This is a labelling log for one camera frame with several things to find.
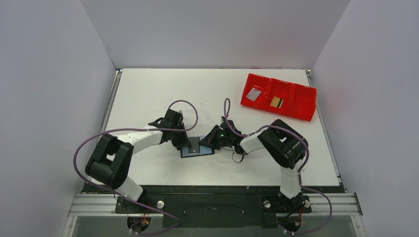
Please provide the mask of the black leather card holder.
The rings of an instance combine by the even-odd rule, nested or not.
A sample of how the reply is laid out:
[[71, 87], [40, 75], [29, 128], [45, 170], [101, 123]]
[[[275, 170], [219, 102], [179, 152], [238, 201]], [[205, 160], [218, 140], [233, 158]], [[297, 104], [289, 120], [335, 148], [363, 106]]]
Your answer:
[[190, 137], [189, 138], [190, 145], [184, 146], [181, 148], [180, 157], [192, 158], [192, 157], [199, 157], [199, 156], [214, 155], [215, 151], [212, 147], [203, 146], [199, 143], [203, 140], [203, 138], [204, 136]]

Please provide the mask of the silver grey credit card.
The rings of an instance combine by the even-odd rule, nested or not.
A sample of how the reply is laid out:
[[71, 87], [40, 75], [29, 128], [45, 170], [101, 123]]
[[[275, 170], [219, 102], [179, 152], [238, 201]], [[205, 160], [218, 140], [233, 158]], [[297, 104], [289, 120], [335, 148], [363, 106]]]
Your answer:
[[255, 101], [261, 94], [261, 91], [255, 87], [252, 87], [250, 91], [246, 94], [246, 98]]

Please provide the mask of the black credit card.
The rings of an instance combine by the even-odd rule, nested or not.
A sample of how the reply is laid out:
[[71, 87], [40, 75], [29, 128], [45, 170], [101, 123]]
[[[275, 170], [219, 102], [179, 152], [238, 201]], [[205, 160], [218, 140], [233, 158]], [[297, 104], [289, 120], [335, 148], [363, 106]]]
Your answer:
[[199, 153], [200, 152], [200, 138], [199, 137], [190, 137], [189, 142], [190, 146], [188, 148], [188, 152], [191, 154]]

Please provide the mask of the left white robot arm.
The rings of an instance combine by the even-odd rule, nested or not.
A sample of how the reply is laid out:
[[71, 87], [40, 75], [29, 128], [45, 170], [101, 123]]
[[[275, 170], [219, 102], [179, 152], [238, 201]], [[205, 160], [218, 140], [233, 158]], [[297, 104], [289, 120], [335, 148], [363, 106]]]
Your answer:
[[144, 189], [128, 177], [132, 156], [148, 147], [171, 141], [178, 150], [190, 146], [183, 114], [168, 109], [165, 116], [149, 123], [144, 131], [113, 136], [104, 134], [99, 139], [87, 165], [88, 176], [128, 198], [128, 206], [134, 212], [147, 207]]

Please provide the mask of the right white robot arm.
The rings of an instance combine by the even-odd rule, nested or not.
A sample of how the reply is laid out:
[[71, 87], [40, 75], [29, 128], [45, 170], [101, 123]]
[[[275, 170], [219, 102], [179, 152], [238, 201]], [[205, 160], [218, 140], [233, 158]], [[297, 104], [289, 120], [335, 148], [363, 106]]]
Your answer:
[[222, 118], [199, 144], [214, 150], [230, 147], [238, 155], [246, 156], [265, 149], [281, 167], [279, 206], [291, 211], [298, 205], [302, 191], [301, 170], [308, 152], [307, 140], [281, 119], [250, 134], [243, 134], [232, 120]]

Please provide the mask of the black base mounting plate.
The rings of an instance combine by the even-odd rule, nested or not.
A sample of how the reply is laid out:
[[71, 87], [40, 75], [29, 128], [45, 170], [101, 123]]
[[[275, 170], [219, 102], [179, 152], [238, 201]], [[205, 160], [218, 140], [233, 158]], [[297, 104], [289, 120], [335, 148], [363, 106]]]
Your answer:
[[133, 223], [151, 220], [156, 210], [179, 219], [181, 228], [277, 227], [286, 219], [296, 221], [300, 214], [311, 213], [308, 196], [288, 200], [276, 186], [145, 186], [140, 202], [149, 210], [122, 197], [115, 212], [127, 214]]

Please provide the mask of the red plastic divided tray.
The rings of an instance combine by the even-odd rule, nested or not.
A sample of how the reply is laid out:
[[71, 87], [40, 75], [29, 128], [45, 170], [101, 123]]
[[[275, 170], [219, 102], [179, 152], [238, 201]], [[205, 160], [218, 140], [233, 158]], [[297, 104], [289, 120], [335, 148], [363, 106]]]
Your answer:
[[249, 74], [240, 104], [242, 106], [311, 121], [316, 110], [317, 90], [313, 87]]

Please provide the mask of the aluminium rail frame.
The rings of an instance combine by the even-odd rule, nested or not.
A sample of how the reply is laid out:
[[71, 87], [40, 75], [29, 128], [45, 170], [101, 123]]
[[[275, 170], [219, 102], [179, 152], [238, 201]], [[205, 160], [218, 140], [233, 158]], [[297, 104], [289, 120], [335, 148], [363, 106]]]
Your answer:
[[[332, 215], [335, 216], [362, 216], [362, 209], [355, 193], [326, 194], [332, 204]], [[309, 215], [327, 216], [329, 205], [327, 200], [319, 194], [308, 194], [312, 212]], [[139, 217], [143, 213], [117, 211], [118, 204], [113, 194], [76, 194], [73, 198], [69, 217], [76, 216], [118, 216]]]

